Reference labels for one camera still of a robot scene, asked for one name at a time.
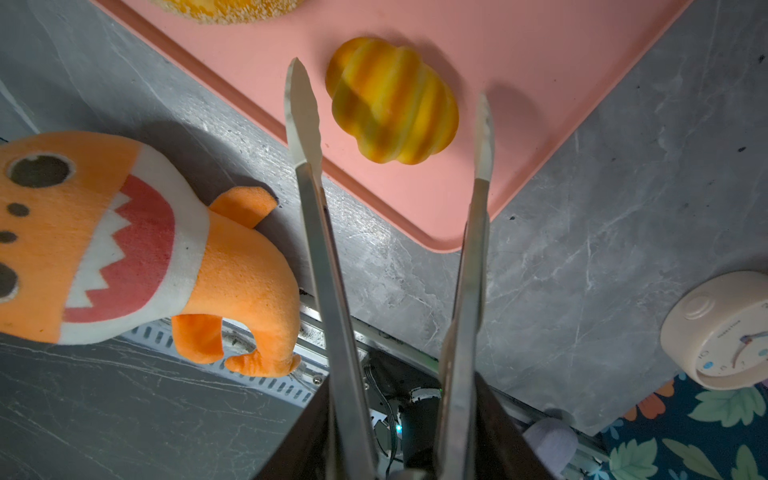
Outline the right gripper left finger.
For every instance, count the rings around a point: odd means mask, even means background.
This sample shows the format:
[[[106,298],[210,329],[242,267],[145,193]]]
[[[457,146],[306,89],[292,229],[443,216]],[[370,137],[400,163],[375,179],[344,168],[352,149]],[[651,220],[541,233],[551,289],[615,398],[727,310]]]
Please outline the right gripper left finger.
[[[330,380],[315,392],[285,439],[254,476],[256,480],[326,479]]]

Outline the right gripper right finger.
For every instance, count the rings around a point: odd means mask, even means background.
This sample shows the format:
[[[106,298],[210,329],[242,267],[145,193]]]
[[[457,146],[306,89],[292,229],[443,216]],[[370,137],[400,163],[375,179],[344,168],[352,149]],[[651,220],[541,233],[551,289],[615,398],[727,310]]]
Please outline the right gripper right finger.
[[[479,373],[475,373],[475,477],[553,479]]]

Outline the metal tongs with white tips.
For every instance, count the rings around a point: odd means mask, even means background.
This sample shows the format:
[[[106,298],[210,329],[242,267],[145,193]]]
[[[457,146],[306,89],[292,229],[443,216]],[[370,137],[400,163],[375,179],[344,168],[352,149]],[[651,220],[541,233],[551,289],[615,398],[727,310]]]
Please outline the metal tongs with white tips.
[[[369,407],[344,291],[330,216],[321,182],[322,151],[318,105],[306,68],[289,64],[284,88],[287,143],[295,165],[307,236],[316,306],[324,327],[330,364],[330,393],[340,431],[343,466],[351,479],[374,479]],[[476,336],[483,319],[490,219],[488,197],[495,156],[495,132],[486,95],[477,103],[474,127],[475,179],[461,253],[451,329],[441,356],[444,396],[436,440],[440,479],[475,476]]]

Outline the round ridged fake bread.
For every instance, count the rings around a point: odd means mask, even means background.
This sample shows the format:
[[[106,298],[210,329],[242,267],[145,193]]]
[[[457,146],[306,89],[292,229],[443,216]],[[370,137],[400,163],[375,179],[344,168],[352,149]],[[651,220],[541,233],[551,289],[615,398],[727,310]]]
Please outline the round ridged fake bread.
[[[420,164],[445,150],[458,131],[453,91],[408,47],[348,40],[330,59],[325,88],[336,124],[377,164]]]

